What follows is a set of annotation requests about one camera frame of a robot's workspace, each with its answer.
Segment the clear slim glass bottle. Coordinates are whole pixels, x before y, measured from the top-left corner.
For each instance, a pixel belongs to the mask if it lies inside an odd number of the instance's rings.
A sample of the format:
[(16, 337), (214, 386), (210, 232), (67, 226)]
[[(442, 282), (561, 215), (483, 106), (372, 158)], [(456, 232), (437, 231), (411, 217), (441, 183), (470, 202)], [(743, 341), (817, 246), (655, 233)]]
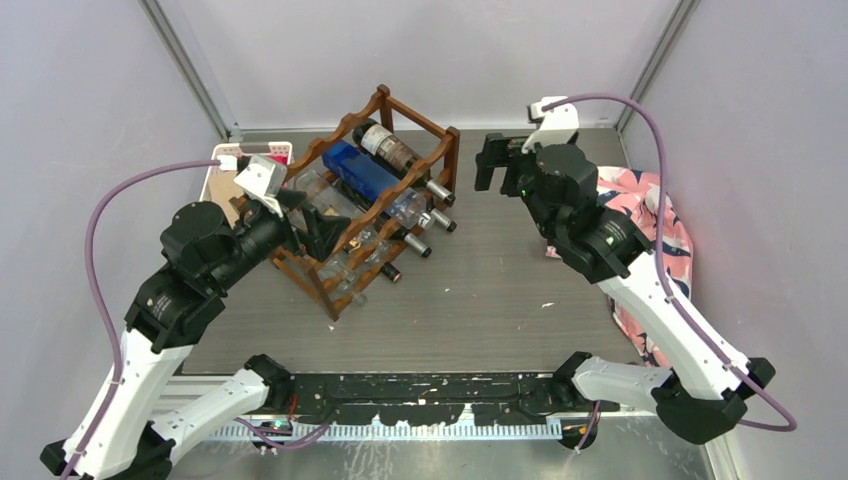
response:
[(299, 253), (294, 265), (306, 294), (328, 316), (337, 317), (343, 310), (341, 301), (351, 293), (360, 275), (349, 267), (346, 252), (341, 251), (324, 262)]

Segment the clear square slim bottle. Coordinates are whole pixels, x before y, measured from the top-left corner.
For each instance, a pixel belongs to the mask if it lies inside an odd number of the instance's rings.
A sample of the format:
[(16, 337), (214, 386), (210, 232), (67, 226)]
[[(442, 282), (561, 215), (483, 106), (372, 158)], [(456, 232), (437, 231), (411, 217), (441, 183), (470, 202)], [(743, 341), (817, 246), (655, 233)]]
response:
[[(345, 217), (353, 222), (365, 213), (315, 170), (305, 170), (300, 173), (292, 179), (290, 186), (296, 191), (304, 192), (307, 195), (307, 202), (324, 217)], [(378, 230), (373, 225), (365, 226), (342, 247), (342, 250), (352, 257), (369, 248), (372, 248), (372, 251), (365, 258), (364, 263), (369, 266), (383, 265), (390, 246), (380, 238)]]

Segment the brown wooden wine rack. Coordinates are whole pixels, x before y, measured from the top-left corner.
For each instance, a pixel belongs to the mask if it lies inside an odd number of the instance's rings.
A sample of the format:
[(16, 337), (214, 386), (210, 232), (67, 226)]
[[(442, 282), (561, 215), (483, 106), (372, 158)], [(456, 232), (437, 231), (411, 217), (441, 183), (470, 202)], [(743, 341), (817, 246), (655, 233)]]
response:
[[(379, 126), (391, 129), (395, 113), (440, 141), (432, 154), (398, 175), (366, 156), (371, 140), (353, 146), (343, 139), (372, 114), (379, 115)], [(436, 125), (395, 99), (387, 86), (378, 86), (361, 111), (346, 114), (332, 134), (314, 139), (289, 164), (285, 189), (306, 195), (293, 223), (303, 237), (274, 251), (271, 263), (338, 320), (350, 304), (365, 302), (365, 289), (403, 251), (426, 252), (418, 235), (452, 204), (458, 145), (457, 129)]]

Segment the blue clear square bottle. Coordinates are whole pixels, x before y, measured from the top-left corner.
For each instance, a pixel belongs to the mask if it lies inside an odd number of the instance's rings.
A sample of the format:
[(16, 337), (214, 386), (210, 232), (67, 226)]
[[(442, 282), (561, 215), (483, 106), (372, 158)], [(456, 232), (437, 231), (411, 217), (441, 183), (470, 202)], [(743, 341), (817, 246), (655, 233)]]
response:
[[(340, 140), (321, 155), (324, 166), (341, 178), (369, 202), (376, 203), (386, 189), (394, 188), (399, 180), (353, 145)], [(427, 210), (425, 197), (406, 188), (384, 210), (402, 226), (428, 229), (434, 224)]]

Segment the dark wine bottle cream label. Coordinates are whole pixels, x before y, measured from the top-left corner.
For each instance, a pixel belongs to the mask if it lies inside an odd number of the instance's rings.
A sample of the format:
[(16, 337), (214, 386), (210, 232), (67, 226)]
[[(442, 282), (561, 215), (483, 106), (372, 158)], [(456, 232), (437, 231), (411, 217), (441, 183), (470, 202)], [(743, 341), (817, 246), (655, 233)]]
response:
[(395, 242), (403, 242), (421, 258), (428, 258), (432, 253), (432, 249), (426, 243), (406, 228), (398, 228), (389, 236), (389, 239)]

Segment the dark green wine bottle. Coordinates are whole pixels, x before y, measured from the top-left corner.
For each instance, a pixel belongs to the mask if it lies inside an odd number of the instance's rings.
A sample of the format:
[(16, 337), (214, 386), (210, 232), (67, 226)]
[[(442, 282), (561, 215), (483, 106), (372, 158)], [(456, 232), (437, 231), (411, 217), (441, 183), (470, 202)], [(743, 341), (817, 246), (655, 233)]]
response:
[(430, 209), (429, 214), (433, 218), (434, 223), (440, 226), (446, 232), (452, 233), (456, 230), (457, 223), (438, 208)]

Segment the olive green wine bottle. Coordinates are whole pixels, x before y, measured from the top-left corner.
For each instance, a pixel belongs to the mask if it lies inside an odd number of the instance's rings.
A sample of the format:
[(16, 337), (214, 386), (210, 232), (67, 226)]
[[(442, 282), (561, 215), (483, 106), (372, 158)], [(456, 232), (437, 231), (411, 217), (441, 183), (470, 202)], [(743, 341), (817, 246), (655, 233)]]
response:
[[(421, 159), (417, 152), (373, 119), (366, 119), (355, 127), (352, 138), (359, 147), (390, 165), (401, 177)], [(434, 180), (428, 170), (419, 177), (414, 186), (429, 191), (438, 201), (448, 206), (455, 202), (455, 194)]]

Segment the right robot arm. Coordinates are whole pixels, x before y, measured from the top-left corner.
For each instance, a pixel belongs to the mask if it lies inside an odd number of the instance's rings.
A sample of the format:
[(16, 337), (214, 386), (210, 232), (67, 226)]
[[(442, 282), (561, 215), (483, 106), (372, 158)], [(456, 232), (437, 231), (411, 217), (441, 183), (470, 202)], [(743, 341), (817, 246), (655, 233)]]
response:
[(490, 133), (476, 155), (474, 187), (519, 198), (563, 263), (631, 313), (669, 359), (666, 368), (613, 363), (577, 352), (554, 374), (558, 403), (577, 411), (606, 401), (655, 413), (678, 437), (704, 444), (740, 425), (747, 400), (774, 377), (764, 358), (735, 351), (656, 269), (656, 253), (625, 213), (600, 201), (597, 166), (573, 141), (525, 148)]

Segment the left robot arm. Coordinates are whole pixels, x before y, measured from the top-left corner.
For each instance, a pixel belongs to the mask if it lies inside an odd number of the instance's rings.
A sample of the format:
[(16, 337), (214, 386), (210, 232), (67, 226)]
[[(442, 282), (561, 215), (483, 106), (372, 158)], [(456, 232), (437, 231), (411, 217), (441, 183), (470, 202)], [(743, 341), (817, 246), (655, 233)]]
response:
[(93, 406), (73, 435), (45, 446), (46, 468), (60, 478), (164, 479), (238, 416), (289, 406), (291, 373), (260, 354), (195, 401), (154, 414), (177, 367), (224, 310), (228, 291), (293, 239), (289, 219), (256, 200), (235, 224), (210, 201), (181, 208), (161, 235), (165, 265), (141, 284), (126, 314), (120, 357), (97, 396), (107, 408)]

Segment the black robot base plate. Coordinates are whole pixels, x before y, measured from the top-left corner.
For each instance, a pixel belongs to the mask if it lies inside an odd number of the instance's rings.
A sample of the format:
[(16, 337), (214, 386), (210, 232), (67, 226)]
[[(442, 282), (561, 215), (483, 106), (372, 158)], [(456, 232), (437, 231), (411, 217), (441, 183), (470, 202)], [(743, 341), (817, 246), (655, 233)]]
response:
[(251, 414), (292, 414), (319, 425), (453, 425), (470, 410), (475, 426), (540, 425), (593, 403), (545, 372), (298, 373), (287, 395)]

